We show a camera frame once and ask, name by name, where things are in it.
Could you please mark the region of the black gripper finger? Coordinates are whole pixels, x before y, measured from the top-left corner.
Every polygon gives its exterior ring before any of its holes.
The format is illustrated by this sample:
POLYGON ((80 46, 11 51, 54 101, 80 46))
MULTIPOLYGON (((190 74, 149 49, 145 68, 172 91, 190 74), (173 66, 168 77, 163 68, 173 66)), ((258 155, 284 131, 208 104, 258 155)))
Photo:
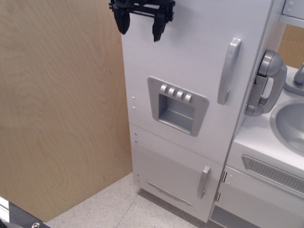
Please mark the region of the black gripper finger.
POLYGON ((167 17, 165 13, 159 13, 154 16, 154 23, 152 26, 152 34, 153 34, 154 42, 157 42, 161 39, 166 24, 167 24, 167 17))
POLYGON ((126 34, 130 26, 130 14, 128 11, 121 8, 114 8, 114 18, 118 30, 122 34, 126 34))

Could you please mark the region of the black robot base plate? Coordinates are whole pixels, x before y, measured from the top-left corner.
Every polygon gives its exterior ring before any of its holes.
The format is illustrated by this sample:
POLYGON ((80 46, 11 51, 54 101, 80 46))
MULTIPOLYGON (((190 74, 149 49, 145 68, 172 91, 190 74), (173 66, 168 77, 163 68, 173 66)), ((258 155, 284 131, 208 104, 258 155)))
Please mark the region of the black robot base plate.
POLYGON ((49 228, 42 220, 29 214, 3 197, 0 198, 1 228, 49 228))

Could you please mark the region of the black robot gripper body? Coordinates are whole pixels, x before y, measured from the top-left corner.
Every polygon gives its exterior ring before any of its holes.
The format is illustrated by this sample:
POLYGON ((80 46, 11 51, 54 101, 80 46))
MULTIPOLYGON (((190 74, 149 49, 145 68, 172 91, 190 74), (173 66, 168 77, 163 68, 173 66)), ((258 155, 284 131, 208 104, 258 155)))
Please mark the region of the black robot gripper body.
POLYGON ((165 21, 173 21, 174 0, 111 0, 109 8, 115 19, 127 21, 130 13, 147 17, 164 16, 165 21))

